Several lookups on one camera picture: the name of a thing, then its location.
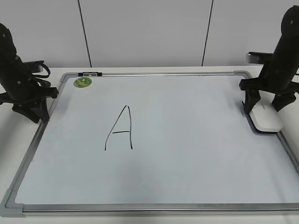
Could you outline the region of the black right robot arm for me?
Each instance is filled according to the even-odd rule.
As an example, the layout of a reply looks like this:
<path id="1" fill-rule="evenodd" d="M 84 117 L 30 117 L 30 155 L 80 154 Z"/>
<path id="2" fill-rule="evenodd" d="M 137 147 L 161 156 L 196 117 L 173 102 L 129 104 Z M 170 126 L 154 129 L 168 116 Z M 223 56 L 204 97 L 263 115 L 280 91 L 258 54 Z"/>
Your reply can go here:
<path id="1" fill-rule="evenodd" d="M 261 99 L 260 91 L 275 95 L 271 105 L 277 112 L 293 103 L 299 92 L 299 84 L 293 81 L 299 69 L 299 7 L 294 5 L 284 14 L 281 37 L 273 53 L 248 52 L 246 57 L 249 63 L 263 65 L 258 77 L 240 81 L 246 114 Z"/>

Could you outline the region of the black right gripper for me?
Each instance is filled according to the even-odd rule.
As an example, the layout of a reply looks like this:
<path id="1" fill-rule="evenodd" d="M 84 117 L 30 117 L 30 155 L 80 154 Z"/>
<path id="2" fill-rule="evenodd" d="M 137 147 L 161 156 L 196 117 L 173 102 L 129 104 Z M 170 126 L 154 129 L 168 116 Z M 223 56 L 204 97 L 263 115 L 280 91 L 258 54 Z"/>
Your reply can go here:
<path id="1" fill-rule="evenodd" d="M 242 79 L 239 87 L 245 91 L 244 112 L 249 114 L 261 99 L 259 90 L 275 93 L 272 101 L 278 112 L 296 100 L 299 84 L 293 82 L 299 69 L 299 37 L 281 36 L 269 63 L 264 65 L 259 77 Z"/>

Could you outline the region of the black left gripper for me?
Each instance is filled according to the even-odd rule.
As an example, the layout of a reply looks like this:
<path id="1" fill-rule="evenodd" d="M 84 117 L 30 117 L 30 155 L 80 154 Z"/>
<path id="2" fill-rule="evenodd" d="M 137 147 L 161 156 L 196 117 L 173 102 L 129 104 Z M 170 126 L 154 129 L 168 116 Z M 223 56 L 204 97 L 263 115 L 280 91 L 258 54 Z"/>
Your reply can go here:
<path id="1" fill-rule="evenodd" d="M 21 104 L 13 105 L 14 112 L 34 123 L 49 121 L 46 98 L 57 98 L 58 90 L 51 87 L 50 82 L 33 75 L 24 65 L 17 55 L 10 30 L 3 24 L 0 25 L 0 84 L 12 103 Z M 35 113 L 27 106 L 22 106 L 36 100 L 39 101 L 35 103 Z"/>

